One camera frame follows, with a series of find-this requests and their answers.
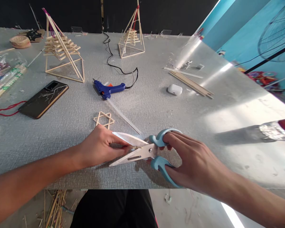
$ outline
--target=scissors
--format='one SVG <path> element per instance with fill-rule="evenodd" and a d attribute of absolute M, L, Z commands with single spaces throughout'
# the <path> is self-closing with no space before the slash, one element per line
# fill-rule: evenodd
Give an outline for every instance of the scissors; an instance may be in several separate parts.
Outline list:
<path fill-rule="evenodd" d="M 161 172 L 161 174 L 164 176 L 164 178 L 166 179 L 166 181 L 173 184 L 177 188 L 181 188 L 181 186 L 177 185 L 171 179 L 171 177 L 168 175 L 166 168 L 165 168 L 165 165 L 172 167 L 172 168 L 175 168 L 175 166 L 172 165 L 167 159 L 165 159 L 161 156 L 157 156 L 158 147 L 164 147 L 167 145 L 167 143 L 165 143 L 162 140 L 162 138 L 169 131 L 177 131 L 177 132 L 181 133 L 181 131 L 174 129 L 174 128 L 164 129 L 160 133 L 158 133 L 158 135 L 156 137 L 155 137 L 155 135 L 149 136 L 149 140 L 150 140 L 151 144 L 149 144 L 149 143 L 147 143 L 147 142 L 145 142 L 139 138 L 136 138 L 135 136 L 129 135 L 127 133 L 112 132 L 114 135 L 116 135 L 117 137 L 126 141 L 130 145 L 136 147 L 137 149 L 134 150 L 133 152 L 127 154 L 126 156 L 118 159 L 117 161 L 113 162 L 109 166 L 120 165 L 120 164 L 133 162 L 133 161 L 137 161 L 140 159 L 150 157 L 150 158 L 152 158 L 151 167 L 155 170 L 159 170 Z"/>

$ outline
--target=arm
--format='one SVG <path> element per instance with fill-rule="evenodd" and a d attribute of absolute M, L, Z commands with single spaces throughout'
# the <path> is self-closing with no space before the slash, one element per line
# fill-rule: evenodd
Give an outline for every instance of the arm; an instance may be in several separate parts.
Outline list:
<path fill-rule="evenodd" d="M 207 194 L 265 227 L 285 228 L 285 200 L 229 170 L 202 142 L 178 132 L 163 140 L 182 158 L 178 168 L 166 166 L 179 185 Z"/>
<path fill-rule="evenodd" d="M 0 223 L 56 179 L 122 156 L 131 148 L 112 131 L 98 125 L 79 145 L 0 175 Z"/>

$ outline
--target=leg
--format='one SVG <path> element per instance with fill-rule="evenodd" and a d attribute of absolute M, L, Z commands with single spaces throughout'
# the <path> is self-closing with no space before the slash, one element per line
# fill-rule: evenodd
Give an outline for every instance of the leg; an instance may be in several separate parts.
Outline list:
<path fill-rule="evenodd" d="M 127 195 L 128 190 L 89 190 L 75 210 L 71 228 L 119 226 Z"/>
<path fill-rule="evenodd" d="M 129 190 L 125 215 L 130 227 L 158 228 L 148 189 Z"/>

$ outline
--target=blue glue gun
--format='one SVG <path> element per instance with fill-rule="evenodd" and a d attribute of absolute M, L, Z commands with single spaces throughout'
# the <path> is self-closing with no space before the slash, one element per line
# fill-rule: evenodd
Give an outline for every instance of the blue glue gun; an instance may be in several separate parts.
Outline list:
<path fill-rule="evenodd" d="M 97 80 L 94 80 L 94 85 L 99 94 L 102 95 L 102 98 L 105 100 L 110 99 L 112 93 L 124 91 L 124 89 L 126 88 L 126 85 L 124 83 L 117 86 L 105 86 Z"/>

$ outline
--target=blue wall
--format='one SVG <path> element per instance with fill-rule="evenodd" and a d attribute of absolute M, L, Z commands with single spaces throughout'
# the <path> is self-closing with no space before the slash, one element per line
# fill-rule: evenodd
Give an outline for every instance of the blue wall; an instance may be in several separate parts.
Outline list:
<path fill-rule="evenodd" d="M 284 6 L 285 0 L 271 0 L 222 46 L 222 50 L 226 51 L 225 59 L 228 61 L 236 60 L 242 63 L 258 56 L 258 41 L 264 29 Z M 249 69 L 263 60 L 260 56 L 248 63 L 242 64 L 242 66 Z M 285 62 L 270 61 L 255 69 L 255 71 L 275 71 L 277 72 L 276 77 L 281 79 L 285 77 Z M 285 81 L 281 82 L 280 86 L 281 88 L 285 88 Z"/>
<path fill-rule="evenodd" d="M 235 0 L 205 35 L 203 42 L 217 51 L 268 2 L 269 0 Z"/>
<path fill-rule="evenodd" d="M 213 28 L 213 26 L 219 21 L 219 19 L 224 15 L 224 13 L 229 9 L 229 7 L 234 3 L 235 0 L 220 0 L 217 6 L 213 9 L 212 13 L 203 23 L 202 28 L 204 31 L 203 36 L 206 36 L 208 32 Z"/>

